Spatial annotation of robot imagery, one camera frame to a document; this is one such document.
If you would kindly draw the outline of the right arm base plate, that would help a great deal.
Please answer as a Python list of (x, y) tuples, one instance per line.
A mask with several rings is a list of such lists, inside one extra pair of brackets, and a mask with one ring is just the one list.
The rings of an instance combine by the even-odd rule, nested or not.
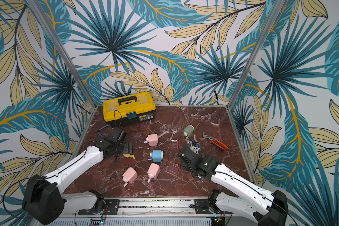
[(194, 205), (196, 214), (214, 214), (207, 199), (195, 199)]

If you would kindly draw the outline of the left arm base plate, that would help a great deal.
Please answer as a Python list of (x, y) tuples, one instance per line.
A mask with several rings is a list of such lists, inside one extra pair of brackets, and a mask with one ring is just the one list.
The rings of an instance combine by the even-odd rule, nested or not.
[(100, 207), (95, 206), (90, 210), (79, 210), (79, 215), (117, 215), (119, 209), (119, 199), (104, 199)]

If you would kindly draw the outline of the yellow pencil sharpener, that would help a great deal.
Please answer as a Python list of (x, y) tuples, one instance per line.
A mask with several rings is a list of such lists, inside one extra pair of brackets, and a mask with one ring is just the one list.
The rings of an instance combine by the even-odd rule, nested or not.
[(126, 157), (126, 158), (132, 158), (133, 160), (136, 159), (136, 158), (135, 158), (135, 155), (130, 154), (130, 153), (128, 153), (128, 154), (123, 154), (123, 156)]

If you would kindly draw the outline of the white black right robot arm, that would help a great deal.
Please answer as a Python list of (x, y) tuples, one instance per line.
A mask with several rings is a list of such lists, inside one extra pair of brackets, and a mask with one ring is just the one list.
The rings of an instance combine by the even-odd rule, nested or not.
[(213, 190), (207, 202), (213, 213), (234, 213), (247, 218), (259, 226), (284, 226), (288, 216), (286, 195), (276, 190), (271, 192), (244, 179), (230, 170), (224, 163), (210, 155), (201, 157), (189, 147), (178, 153), (186, 171), (194, 177), (208, 179), (237, 195), (229, 196)]

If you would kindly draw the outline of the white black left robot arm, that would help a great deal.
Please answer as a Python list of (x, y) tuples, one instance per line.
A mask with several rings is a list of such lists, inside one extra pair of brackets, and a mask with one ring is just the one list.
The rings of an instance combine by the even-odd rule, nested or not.
[(107, 204), (101, 193), (65, 194), (64, 191), (92, 166), (106, 158), (121, 154), (127, 132), (114, 128), (111, 135), (95, 141), (70, 162), (44, 176), (34, 175), (28, 180), (22, 209), (43, 225), (48, 225), (61, 214), (88, 210), (103, 215)]

